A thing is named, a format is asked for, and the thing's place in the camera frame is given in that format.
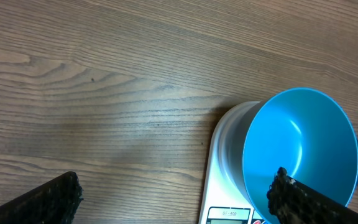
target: wood grain surface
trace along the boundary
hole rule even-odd
[[[0,205],[73,170],[75,223],[197,223],[219,118],[295,86],[358,136],[358,0],[0,0]]]

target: white digital scale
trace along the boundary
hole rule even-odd
[[[215,128],[198,224],[267,224],[236,187],[228,156],[239,120],[257,103],[245,102],[233,107]]]

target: brown wooden surface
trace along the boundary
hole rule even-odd
[[[358,0],[0,0],[0,204],[73,170],[75,223],[196,223],[219,118],[294,86],[358,135]]]

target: blue plastic container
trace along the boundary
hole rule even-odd
[[[242,146],[242,194],[269,223],[279,223],[266,197],[279,167],[342,205],[350,202],[358,176],[356,135],[328,95],[310,88],[281,92],[248,111],[241,131],[245,139],[235,140]]]

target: scale platform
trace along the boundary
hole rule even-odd
[[[257,103],[245,102],[233,107],[215,128],[198,224],[267,224],[242,196],[228,166],[234,130],[243,115]]]

